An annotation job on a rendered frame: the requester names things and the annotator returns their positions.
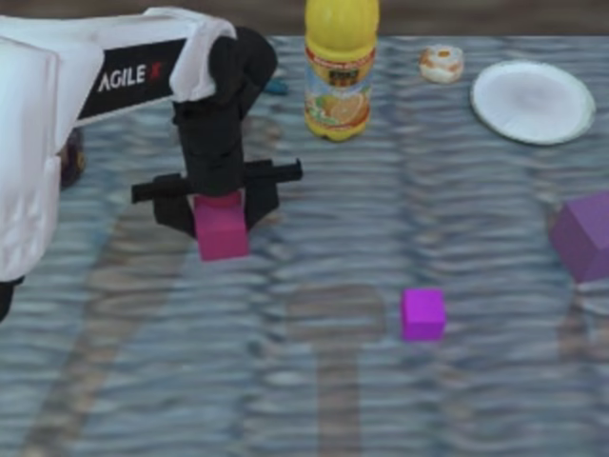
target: bottle label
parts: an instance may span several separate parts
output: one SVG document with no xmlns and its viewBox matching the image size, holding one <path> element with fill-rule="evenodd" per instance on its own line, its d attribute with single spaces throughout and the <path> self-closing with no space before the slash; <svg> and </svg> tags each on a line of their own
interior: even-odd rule
<svg viewBox="0 0 609 457">
<path fill-rule="evenodd" d="M 329 62 L 306 49 L 304 112 L 331 130 L 354 129 L 368 118 L 375 51 L 355 62 Z"/>
</svg>

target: gray tablecloth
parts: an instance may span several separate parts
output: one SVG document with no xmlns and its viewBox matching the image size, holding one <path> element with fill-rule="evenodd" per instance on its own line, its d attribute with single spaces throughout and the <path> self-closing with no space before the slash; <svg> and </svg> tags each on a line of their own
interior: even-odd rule
<svg viewBox="0 0 609 457">
<path fill-rule="evenodd" d="M 418 76 L 436 42 L 465 51 L 453 86 Z M 607 283 L 575 289 L 546 237 L 561 200 L 609 187 L 609 39 L 384 38 L 371 124 L 344 144 L 304 126 L 302 40 L 274 43 L 292 92 L 261 98 L 246 149 L 299 157 L 305 178 L 247 259 L 201 264 L 129 204 L 129 185 L 183 168 L 169 106 L 86 129 L 87 172 L 0 328 L 2 455 L 609 455 Z M 580 77 L 592 129 L 538 149 L 482 126 L 471 81 L 510 58 Z M 444 290 L 440 344 L 400 339 L 414 287 Z M 340 345 L 293 336 L 294 309 L 342 300 L 383 332 L 328 317 Z"/>
</svg>

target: bottle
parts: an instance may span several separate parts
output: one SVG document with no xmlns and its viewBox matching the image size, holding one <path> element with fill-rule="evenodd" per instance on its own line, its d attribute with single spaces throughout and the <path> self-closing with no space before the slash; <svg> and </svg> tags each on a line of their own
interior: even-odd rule
<svg viewBox="0 0 609 457">
<path fill-rule="evenodd" d="M 332 141 L 361 133 L 370 118 L 379 0 L 307 0 L 304 119 Z"/>
</svg>

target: red x logo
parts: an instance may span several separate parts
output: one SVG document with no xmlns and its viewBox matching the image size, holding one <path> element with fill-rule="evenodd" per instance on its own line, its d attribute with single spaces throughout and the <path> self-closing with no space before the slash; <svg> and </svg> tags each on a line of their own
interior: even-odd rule
<svg viewBox="0 0 609 457">
<path fill-rule="evenodd" d="M 149 79 L 151 81 L 155 79 L 159 79 L 161 77 L 161 66 L 163 64 L 161 62 L 155 62 L 150 66 L 150 75 Z"/>
</svg>

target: white plate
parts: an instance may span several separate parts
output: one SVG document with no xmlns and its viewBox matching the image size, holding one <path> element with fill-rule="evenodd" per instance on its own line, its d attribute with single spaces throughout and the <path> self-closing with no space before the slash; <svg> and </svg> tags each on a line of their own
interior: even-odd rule
<svg viewBox="0 0 609 457">
<path fill-rule="evenodd" d="M 471 102 L 490 129 L 534 145 L 577 138 L 590 128 L 596 110 L 590 91 L 575 76 L 522 60 L 483 70 L 472 86 Z"/>
</svg>

